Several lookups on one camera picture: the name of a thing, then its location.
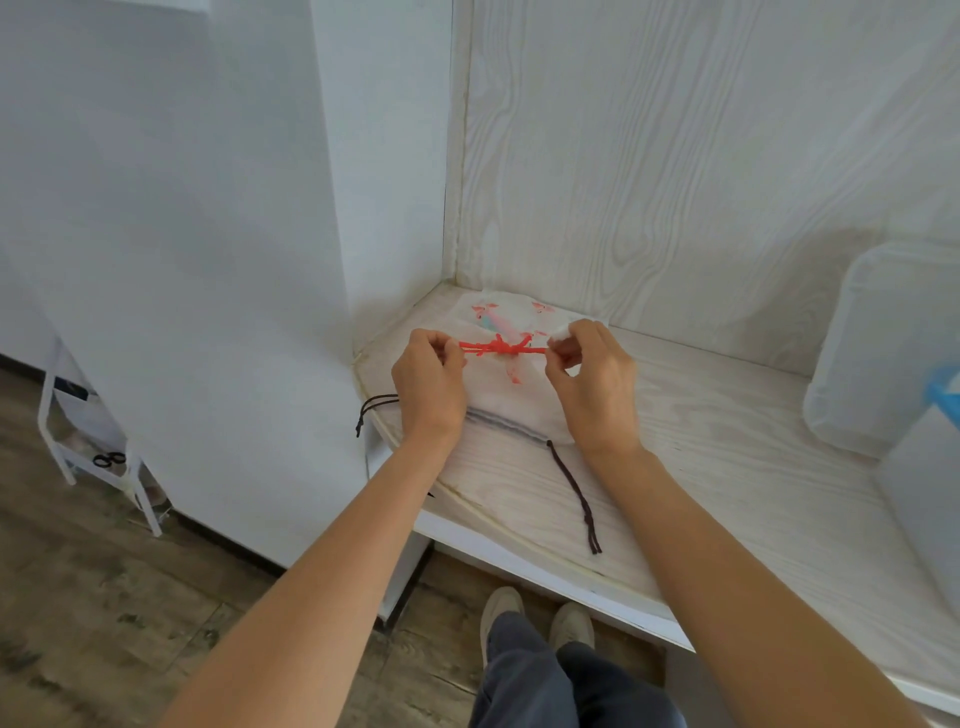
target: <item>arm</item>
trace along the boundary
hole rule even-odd
[[[886,676],[767,570],[639,441],[636,364],[592,321],[551,342],[570,432],[744,728],[922,728]],[[566,369],[581,363],[580,374]]]
[[[159,728],[334,726],[427,491],[460,438],[464,356],[415,330],[394,366],[402,445],[217,645]]]

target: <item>shoe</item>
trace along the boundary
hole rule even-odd
[[[483,651],[483,667],[487,666],[487,637],[490,636],[493,621],[504,612],[520,612],[523,614],[523,599],[513,587],[500,587],[483,608],[483,617],[480,618],[480,649]]]
[[[593,647],[593,622],[587,608],[567,602],[550,625],[550,647],[556,652],[567,643],[583,643]]]

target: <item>wooden shelf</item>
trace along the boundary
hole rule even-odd
[[[412,328],[442,328],[464,291],[442,284],[357,357],[361,395],[394,391]],[[871,481],[875,460],[828,446],[801,419],[808,380],[615,328],[638,362],[641,437],[680,484],[777,576],[901,684],[960,696],[960,621]],[[395,406],[372,421],[392,447]],[[631,608],[669,617],[626,523],[575,448],[604,552],[547,449],[468,422],[434,489],[437,505],[539,567]]]

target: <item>black scissors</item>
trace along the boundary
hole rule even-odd
[[[127,456],[123,452],[101,452],[93,456],[93,464],[98,468],[109,468],[112,465],[125,465]]]

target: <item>white shoe rack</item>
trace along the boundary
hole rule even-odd
[[[122,491],[136,504],[137,508],[143,512],[151,532],[154,536],[159,536],[162,533],[159,518],[154,511],[154,507],[150,504],[147,491],[143,487],[143,482],[140,480],[140,469],[143,466],[143,461],[131,447],[129,438],[124,438],[125,442],[123,447],[124,454],[127,458],[126,468],[122,474],[117,475],[109,469],[98,467],[93,463],[91,458],[58,441],[50,432],[47,423],[50,419],[50,406],[54,399],[54,385],[57,381],[60,368],[69,356],[70,354],[63,345],[63,342],[58,338],[54,343],[53,350],[50,352],[50,358],[47,362],[46,377],[43,379],[43,391],[40,395],[40,407],[36,414],[36,424],[40,429],[40,436],[43,438],[43,442],[46,443],[50,454],[60,467],[60,472],[63,473],[63,478],[68,484],[71,486],[77,484],[77,478],[74,476],[76,470],[84,471],[94,477],[100,478],[105,483],[109,483],[114,488]],[[86,382],[76,383],[87,387],[89,390]]]

